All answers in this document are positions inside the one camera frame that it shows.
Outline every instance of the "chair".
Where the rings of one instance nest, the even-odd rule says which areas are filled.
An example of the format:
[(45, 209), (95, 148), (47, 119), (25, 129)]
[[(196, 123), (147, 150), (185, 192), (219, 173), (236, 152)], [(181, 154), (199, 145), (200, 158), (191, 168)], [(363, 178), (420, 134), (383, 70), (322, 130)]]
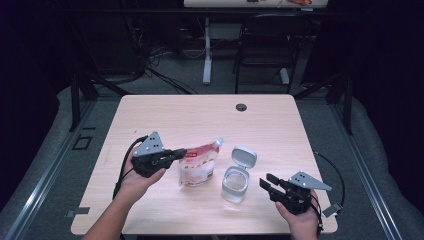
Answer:
[(255, 68), (290, 68), (286, 93), (290, 93), (297, 59), (311, 22), (301, 16), (259, 14), (248, 18), (240, 28), (239, 48), (233, 73), (238, 93), (240, 66)]

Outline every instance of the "container lid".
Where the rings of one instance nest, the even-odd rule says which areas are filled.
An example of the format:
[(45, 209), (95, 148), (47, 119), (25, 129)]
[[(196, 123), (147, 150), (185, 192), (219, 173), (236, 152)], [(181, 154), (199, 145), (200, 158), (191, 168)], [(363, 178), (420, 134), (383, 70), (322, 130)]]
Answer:
[(231, 153), (233, 161), (239, 166), (243, 166), (245, 168), (254, 167), (257, 157), (258, 156), (255, 151), (244, 146), (235, 146)]

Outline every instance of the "black cable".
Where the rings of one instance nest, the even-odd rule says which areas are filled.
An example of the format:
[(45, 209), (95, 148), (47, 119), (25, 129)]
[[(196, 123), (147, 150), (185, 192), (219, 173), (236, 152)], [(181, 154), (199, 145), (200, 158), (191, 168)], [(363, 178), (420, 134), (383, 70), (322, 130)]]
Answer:
[(115, 189), (113, 190), (113, 196), (112, 199), (115, 199), (116, 194), (118, 193), (119, 189), (121, 188), (121, 183), (122, 180), (124, 180), (125, 176), (127, 176), (127, 174), (129, 172), (131, 172), (132, 170), (134, 170), (134, 168), (130, 169), (128, 172), (126, 172), (124, 174), (124, 170), (125, 170), (125, 165), (127, 163), (128, 157), (131, 153), (131, 150), (134, 148), (134, 146), (139, 143), (139, 142), (144, 142), (144, 140), (146, 140), (148, 136), (144, 136), (141, 138), (138, 138), (137, 140), (135, 140), (135, 142), (133, 142), (133, 144), (131, 144), (131, 146), (128, 148), (127, 152), (125, 153), (125, 157), (124, 160), (122, 161), (122, 166), (121, 166), (121, 171), (119, 172), (119, 178), (118, 178), (118, 182), (115, 184)]
[(314, 195), (311, 194), (311, 197), (315, 199), (319, 209), (318, 211), (318, 209), (314, 206), (314, 204), (311, 204), (312, 209), (314, 209), (318, 217), (317, 237), (319, 237), (319, 235), (321, 234), (321, 231), (324, 230), (323, 224), (322, 224), (322, 217), (321, 217), (321, 205), (319, 204), (318, 199)]
[(345, 183), (344, 183), (343, 177), (342, 177), (339, 169), (336, 167), (336, 165), (334, 165), (333, 162), (331, 162), (324, 155), (322, 155), (321, 153), (319, 153), (319, 152), (317, 152), (315, 150), (312, 150), (312, 151), (313, 151), (314, 154), (316, 154), (316, 155), (320, 156), (322, 159), (326, 160), (334, 168), (334, 170), (336, 170), (337, 174), (339, 175), (340, 182), (342, 183), (342, 200), (340, 201), (340, 205), (343, 206), (344, 205), (344, 200), (345, 200), (346, 189), (345, 189)]
[(167, 77), (167, 76), (157, 72), (156, 70), (154, 70), (150, 67), (146, 67), (146, 69), (149, 70), (153, 75), (155, 75), (156, 77), (158, 77), (162, 81), (164, 81), (164, 82), (168, 83), (169, 85), (171, 85), (172, 87), (174, 87), (174, 89), (177, 90), (177, 92), (182, 91), (185, 94), (199, 94), (192, 87), (188, 86), (187, 84), (185, 84), (185, 83), (183, 83), (183, 82), (181, 82), (177, 79)]

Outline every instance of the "metal bracket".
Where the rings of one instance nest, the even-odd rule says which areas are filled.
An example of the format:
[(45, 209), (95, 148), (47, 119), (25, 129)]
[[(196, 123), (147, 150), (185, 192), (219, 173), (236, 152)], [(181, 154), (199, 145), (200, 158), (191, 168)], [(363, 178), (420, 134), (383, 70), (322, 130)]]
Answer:
[(309, 176), (305, 172), (299, 171), (291, 178), (289, 178), (289, 183), (292, 183), (296, 186), (308, 189), (321, 189), (326, 191), (331, 191), (331, 187), (327, 184), (318, 181), (317, 179)]
[(160, 153), (163, 151), (165, 151), (165, 147), (162, 144), (159, 133), (154, 131), (146, 138), (146, 140), (144, 140), (142, 144), (140, 144), (137, 151), (134, 152), (134, 157)]

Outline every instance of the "desk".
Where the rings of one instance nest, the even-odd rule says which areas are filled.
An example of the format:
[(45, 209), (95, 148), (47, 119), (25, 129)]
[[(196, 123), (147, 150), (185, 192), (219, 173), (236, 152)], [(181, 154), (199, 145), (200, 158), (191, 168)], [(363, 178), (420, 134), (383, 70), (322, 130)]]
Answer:
[[(325, 8), (328, 0), (312, 0), (312, 3), (307, 6), (291, 3), (288, 0), (259, 0), (258, 2), (247, 2), (247, 0), (184, 0), (184, 7), (189, 8), (300, 8), (301, 10), (312, 10), (313, 8)], [(212, 71), (212, 57), (211, 57), (211, 24), (209, 18), (205, 20), (205, 67), (203, 70), (203, 84), (209, 85), (211, 83)], [(236, 29), (230, 38), (220, 39), (234, 39), (238, 38), (240, 27)], [(289, 77), (286, 69), (280, 71), (282, 83), (288, 83)]]
[[(247, 110), (240, 112), (236, 105)], [(80, 207), (72, 232), (85, 234), (111, 202), (122, 159), (135, 139), (154, 130), (168, 149), (189, 148), (219, 137), (225, 142), (214, 176), (198, 187), (180, 187), (178, 163), (167, 170), (131, 209), (124, 234), (282, 234), (287, 222), (278, 214), (259, 178), (272, 173), (288, 179), (304, 170), (321, 180), (295, 101), (290, 95), (144, 95), (125, 96), (117, 109)], [(249, 169), (245, 199), (233, 204), (221, 197), (226, 169), (234, 166), (231, 151), (244, 145), (258, 154)], [(327, 193), (317, 191), (323, 209)], [(323, 218), (324, 233), (336, 231), (334, 217)]]

